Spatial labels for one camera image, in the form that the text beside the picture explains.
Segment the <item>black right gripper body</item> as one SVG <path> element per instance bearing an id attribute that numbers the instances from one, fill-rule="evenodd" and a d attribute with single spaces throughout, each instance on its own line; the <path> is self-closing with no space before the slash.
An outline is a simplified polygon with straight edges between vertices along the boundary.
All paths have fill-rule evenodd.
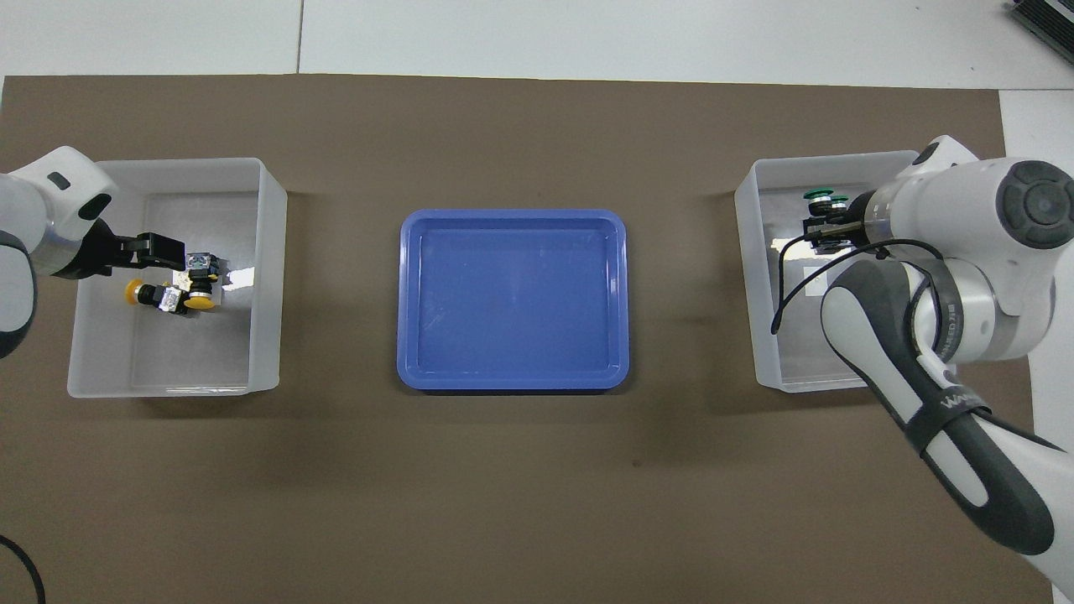
<path id="1" fill-rule="evenodd" d="M 857 195 L 845 213 L 845 225 L 854 227 L 846 236 L 852 247 L 863 247 L 879 241 L 877 238 L 873 236 L 871 226 L 867 221 L 873 196 L 874 192 Z"/>

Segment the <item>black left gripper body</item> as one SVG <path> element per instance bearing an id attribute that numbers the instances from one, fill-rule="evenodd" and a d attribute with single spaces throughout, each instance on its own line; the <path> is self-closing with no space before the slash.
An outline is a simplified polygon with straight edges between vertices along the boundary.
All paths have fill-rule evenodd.
<path id="1" fill-rule="evenodd" d="M 96 219 L 81 241 L 77 253 L 77 278 L 110 276 L 115 268 L 139 268 L 131 244 L 137 238 L 116 236 L 103 219 Z"/>

